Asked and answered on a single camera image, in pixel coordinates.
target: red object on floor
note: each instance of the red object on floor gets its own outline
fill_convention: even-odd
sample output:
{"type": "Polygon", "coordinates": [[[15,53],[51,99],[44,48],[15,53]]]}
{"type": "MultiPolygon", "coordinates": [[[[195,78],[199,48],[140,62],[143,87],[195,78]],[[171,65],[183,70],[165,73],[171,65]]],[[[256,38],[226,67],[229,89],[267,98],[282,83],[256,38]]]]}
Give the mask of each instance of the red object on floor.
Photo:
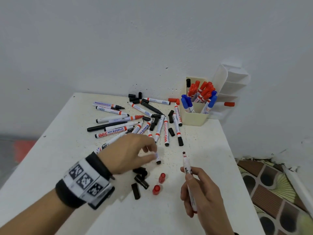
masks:
{"type": "Polygon", "coordinates": [[[159,177],[159,183],[163,183],[165,181],[165,173],[161,173],[160,177],[159,177]]]}
{"type": "Polygon", "coordinates": [[[159,185],[155,185],[153,190],[152,190],[152,194],[157,196],[160,193],[160,190],[161,190],[161,187],[159,185]]]}
{"type": "Polygon", "coordinates": [[[17,140],[14,142],[14,160],[18,163],[23,161],[28,152],[35,145],[36,140],[17,140]]]}

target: white wall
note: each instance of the white wall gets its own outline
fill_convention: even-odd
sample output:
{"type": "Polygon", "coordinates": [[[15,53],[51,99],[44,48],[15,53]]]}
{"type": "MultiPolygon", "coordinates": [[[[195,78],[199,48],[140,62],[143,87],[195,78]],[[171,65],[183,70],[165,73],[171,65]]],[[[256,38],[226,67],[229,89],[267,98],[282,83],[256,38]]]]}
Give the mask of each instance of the white wall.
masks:
{"type": "Polygon", "coordinates": [[[313,0],[0,0],[0,134],[38,137],[75,91],[178,97],[185,76],[212,77],[220,62],[235,62],[252,81],[222,121],[234,155],[280,159],[288,149],[285,157],[297,163],[291,148],[312,136],[312,6],[313,0]]]}

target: table top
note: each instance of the table top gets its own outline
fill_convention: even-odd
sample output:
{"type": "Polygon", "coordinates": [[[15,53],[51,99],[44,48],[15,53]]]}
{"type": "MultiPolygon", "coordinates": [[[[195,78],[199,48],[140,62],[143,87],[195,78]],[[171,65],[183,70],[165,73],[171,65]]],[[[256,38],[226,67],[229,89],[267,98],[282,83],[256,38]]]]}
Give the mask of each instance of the table top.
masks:
{"type": "MultiPolygon", "coordinates": [[[[94,101],[117,104],[130,115],[139,114],[127,103],[127,97],[73,94],[0,190],[0,226],[49,192],[74,163],[114,137],[97,139],[95,132],[87,132],[88,127],[98,125],[97,118],[113,116],[96,110],[94,101]]],[[[174,105],[150,104],[165,114],[174,109],[174,105]]],[[[174,124],[169,127],[175,131],[174,124]]],[[[240,235],[264,235],[220,122],[207,119],[203,126],[183,125],[180,130],[184,146],[178,146],[177,136],[170,136],[170,146],[165,147],[162,129],[157,143],[162,163],[144,166],[150,187],[145,190],[139,185],[139,200],[131,190],[135,174],[116,175],[113,195],[95,211],[88,205],[77,209],[57,234],[204,234],[197,216],[189,218],[180,200],[185,181],[180,167],[186,151],[191,165],[203,168],[219,186],[233,230],[240,235]],[[166,180],[160,194],[154,196],[152,189],[162,172],[166,180]]]]}

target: brown striped rectangle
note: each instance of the brown striped rectangle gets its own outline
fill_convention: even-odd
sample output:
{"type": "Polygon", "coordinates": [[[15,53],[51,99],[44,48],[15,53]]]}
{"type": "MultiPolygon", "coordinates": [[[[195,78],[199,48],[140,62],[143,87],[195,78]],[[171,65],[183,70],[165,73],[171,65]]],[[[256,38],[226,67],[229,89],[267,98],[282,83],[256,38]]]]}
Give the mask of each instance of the brown striped rectangle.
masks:
{"type": "Polygon", "coordinates": [[[253,194],[252,202],[263,209],[267,214],[276,218],[283,199],[265,187],[258,185],[253,194]]]}
{"type": "Polygon", "coordinates": [[[282,231],[280,231],[280,230],[278,230],[277,235],[287,235],[287,234],[286,234],[286,233],[284,233],[284,232],[282,232],[282,231]]]}
{"type": "Polygon", "coordinates": [[[308,212],[306,207],[304,206],[302,200],[299,198],[298,195],[295,196],[295,203],[294,204],[297,205],[303,211],[308,212]]]}
{"type": "Polygon", "coordinates": [[[254,176],[258,176],[264,164],[262,162],[255,162],[255,161],[240,161],[238,162],[238,166],[245,169],[249,173],[253,174],[254,176]]]}

